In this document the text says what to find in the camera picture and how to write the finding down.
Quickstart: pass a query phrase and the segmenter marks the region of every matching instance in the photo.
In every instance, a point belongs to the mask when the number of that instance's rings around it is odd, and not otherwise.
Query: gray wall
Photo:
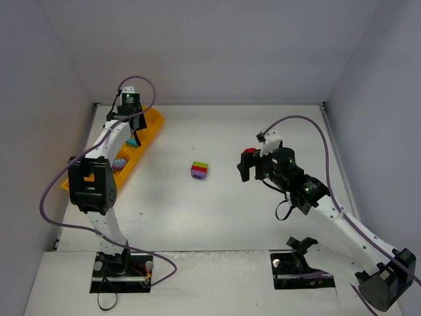
[[[328,103],[362,221],[419,259],[421,1],[383,0]],[[415,284],[400,300],[420,314]]]
[[[0,314],[15,316],[57,233],[38,213],[40,195],[80,150],[92,106],[36,1],[2,1],[0,41]],[[53,190],[53,218],[61,219],[65,196]]]
[[[380,0],[39,2],[95,100],[138,73],[159,103],[266,103],[326,101]]]

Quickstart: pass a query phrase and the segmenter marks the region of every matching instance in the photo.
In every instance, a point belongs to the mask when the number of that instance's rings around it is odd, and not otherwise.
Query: yellow tray
[[[123,147],[121,147],[120,151],[117,153],[116,159],[124,158],[127,160],[127,165],[125,165],[121,171],[113,171],[117,190],[123,186],[124,181],[126,181],[128,175],[131,173],[134,166],[136,166],[140,157],[157,137],[165,119],[157,110],[152,108],[145,113],[145,120],[147,128],[136,132],[142,146],[135,148],[127,144],[123,144]],[[85,180],[93,181],[93,174],[90,177],[85,178]],[[68,178],[61,184],[61,188],[68,191]]]

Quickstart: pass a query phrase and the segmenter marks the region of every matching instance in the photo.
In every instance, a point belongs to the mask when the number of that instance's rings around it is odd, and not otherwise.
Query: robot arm
[[[133,87],[125,87],[121,96],[122,104],[117,112],[110,111],[101,135],[95,141],[98,144],[105,136],[109,137],[95,150],[88,153],[81,161],[68,170],[70,201],[79,207],[90,219],[93,227],[110,240],[119,244],[128,244],[118,226],[114,212],[117,188],[112,174],[112,162],[120,148],[132,136],[141,146],[136,131],[146,128],[143,115],[122,122],[114,129],[111,126],[119,119],[141,111],[140,96]],[[101,255],[110,262],[116,273],[122,273],[130,264],[130,252],[108,243],[98,236]]]
[[[326,271],[358,286],[368,303],[380,311],[387,311],[413,281],[371,246],[351,223],[412,272],[415,270],[415,256],[408,249],[398,251],[379,239],[346,210],[337,210],[328,188],[297,166],[294,151],[282,147],[277,132],[265,136],[260,133],[257,138],[263,143],[262,149],[250,148],[241,154],[237,168],[242,181],[249,180],[249,169],[255,167],[256,180],[270,179],[293,207],[318,222],[352,254],[348,256],[326,248],[319,244],[317,236],[311,236],[301,241],[290,237],[287,245],[292,248],[293,255],[296,253],[298,258],[305,258],[313,269]]]

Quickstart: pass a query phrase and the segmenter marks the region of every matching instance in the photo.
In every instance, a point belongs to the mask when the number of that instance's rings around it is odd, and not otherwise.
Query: purple cable
[[[275,125],[288,120],[288,119],[303,119],[306,120],[308,122],[310,122],[311,124],[314,125],[314,127],[317,128],[317,131],[319,132],[320,136],[322,137],[322,141],[323,141],[323,146],[324,146],[324,152],[325,152],[325,160],[326,160],[326,183],[328,185],[328,189],[329,189],[329,194],[330,197],[332,198],[332,201],[336,207],[336,209],[339,211],[339,213],[342,213],[341,211],[341,207],[339,206],[336,197],[334,195],[334,192],[332,190],[332,184],[330,182],[330,170],[329,170],[329,150],[328,150],[328,143],[326,141],[326,137],[322,131],[322,129],[320,128],[320,126],[313,121],[311,118],[309,117],[305,117],[303,115],[289,115],[287,117],[283,117],[279,120],[277,120],[276,122],[274,122],[272,125],[270,125],[264,132],[263,135],[265,135],[267,132],[269,132],[269,130],[271,130],[273,127],[275,127]],[[352,220],[347,216],[346,213],[343,214],[343,218],[347,221],[347,223],[349,223],[351,225],[351,227],[353,227],[355,229],[356,232],[358,232],[360,234],[361,237],[363,237],[374,249],[378,250],[382,255],[384,255],[386,258],[388,258],[391,262],[393,262],[394,264],[396,264],[399,268],[401,268],[404,272],[406,272],[407,275],[409,275],[416,283],[418,283],[419,286],[421,286],[421,280],[412,272],[410,271],[408,268],[406,268],[402,263],[400,263],[398,260],[396,260],[394,257],[392,257],[390,254],[388,254],[386,251],[384,251],[381,247],[379,247],[375,242],[373,242],[363,231],[361,231],[361,229],[359,229],[353,222]],[[357,289],[354,288],[354,290],[356,290],[359,298],[362,300],[362,302],[364,303],[365,306],[368,306],[368,303],[365,301],[365,299],[361,296],[360,292],[358,292]],[[368,309],[373,313],[373,315],[377,315],[375,314],[371,308],[368,307]]]
[[[59,222],[56,222],[56,221],[53,221],[52,219],[50,219],[46,214],[45,214],[45,209],[44,209],[44,203],[45,203],[45,198],[47,197],[47,194],[49,193],[49,191],[51,190],[51,188],[53,187],[53,185],[57,182],[57,180],[72,166],[72,165],[74,165],[75,164],[75,162],[76,161],[79,161],[80,159],[82,159],[82,158],[84,158],[85,157],[85,155],[87,154],[87,153],[90,153],[91,151],[93,151],[94,149],[97,149],[99,146],[101,146],[104,142],[105,142],[105,140],[110,136],[110,133],[111,133],[111,130],[113,130],[114,128],[116,128],[119,124],[121,124],[122,122],[126,122],[126,121],[128,121],[128,120],[130,120],[130,119],[132,119],[132,118],[134,118],[134,117],[138,117],[138,116],[140,116],[140,115],[142,115],[144,112],[146,112],[146,111],[148,111],[153,105],[154,105],[154,103],[155,103],[155,100],[157,99],[157,91],[156,91],[156,89],[155,89],[155,87],[154,87],[154,85],[153,85],[153,83],[149,80],[149,79],[147,79],[147,78],[145,78],[145,77],[142,77],[142,76],[130,76],[130,77],[127,77],[126,79],[124,79],[123,81],[121,81],[121,83],[120,83],[120,85],[118,86],[118,90],[120,91],[120,89],[121,89],[121,86],[126,82],[126,81],[128,81],[129,79],[132,79],[132,78],[139,78],[139,79],[142,79],[142,80],[144,80],[144,81],[146,81],[150,86],[151,86],[151,88],[152,88],[152,91],[153,91],[153,99],[152,99],[152,102],[151,102],[151,104],[150,104],[150,106],[148,106],[145,110],[143,110],[142,112],[139,112],[139,113],[135,113],[135,114],[132,114],[132,115],[129,115],[129,116],[127,116],[127,117],[124,117],[124,118],[122,118],[122,119],[120,119],[120,120],[118,120],[117,122],[115,122],[113,125],[111,125],[111,127],[110,127],[110,129],[107,131],[107,133],[104,135],[104,137],[103,137],[103,139],[98,143],[98,144],[96,144],[96,145],[94,145],[94,146],[92,146],[91,148],[89,148],[89,149],[87,149],[87,150],[85,150],[83,153],[81,153],[79,156],[77,156],[76,158],[74,158],[73,160],[71,160],[71,162],[69,162],[68,164],[67,164],[67,166],[62,170],[62,171],[60,171],[53,179],[52,179],[52,181],[48,184],[48,186],[46,187],[46,189],[44,190],[44,193],[42,193],[42,196],[41,196],[41,200],[39,201],[39,213],[41,214],[41,217],[43,218],[43,220],[44,221],[46,221],[47,223],[49,223],[49,224],[52,224],[52,225],[56,225],[56,226],[59,226],[59,227],[66,227],[66,228],[75,228],[75,229],[81,229],[81,230],[87,230],[87,231],[89,231],[89,232],[93,232],[94,234],[96,234],[96,235],[99,235],[100,237],[102,237],[102,239],[104,239],[104,240],[106,240],[107,242],[109,242],[110,244],[113,244],[113,245],[116,245],[116,246],[118,246],[118,247],[121,247],[121,248],[125,248],[125,249],[127,249],[127,250],[131,250],[131,251],[135,251],[135,252],[141,252],[141,253],[146,253],[147,255],[152,255],[152,256],[154,256],[154,257],[157,257],[157,258],[159,258],[159,259],[162,259],[162,260],[164,260],[164,261],[166,261],[166,262],[168,262],[171,266],[173,266],[173,268],[174,268],[174,270],[171,272],[171,273],[169,273],[168,275],[166,275],[166,276],[164,276],[163,278],[161,278],[161,279],[159,279],[158,281],[156,281],[156,282],[154,282],[153,284],[151,284],[151,286],[155,286],[155,285],[157,285],[157,284],[159,284],[159,283],[161,283],[162,281],[164,281],[164,280],[166,280],[166,279],[168,279],[168,278],[170,278],[172,275],[174,275],[176,272],[177,272],[177,266],[176,266],[176,264],[173,262],[173,261],[171,261],[169,258],[167,258],[167,257],[164,257],[163,255],[160,255],[160,254],[158,254],[158,253],[155,253],[155,252],[151,252],[151,251],[146,251],[146,250],[142,250],[142,249],[139,249],[139,248],[135,248],[135,247],[131,247],[131,246],[129,246],[129,245],[124,245],[124,244],[119,244],[118,242],[114,242],[113,240],[111,240],[111,239],[109,239],[109,238],[107,238],[106,236],[104,236],[104,234],[102,233],[102,232],[100,232],[99,230],[96,230],[96,229],[94,229],[94,228],[90,228],[90,227],[86,227],[86,226],[80,226],[80,225],[73,225],[73,224],[64,224],[64,223],[59,223]]]

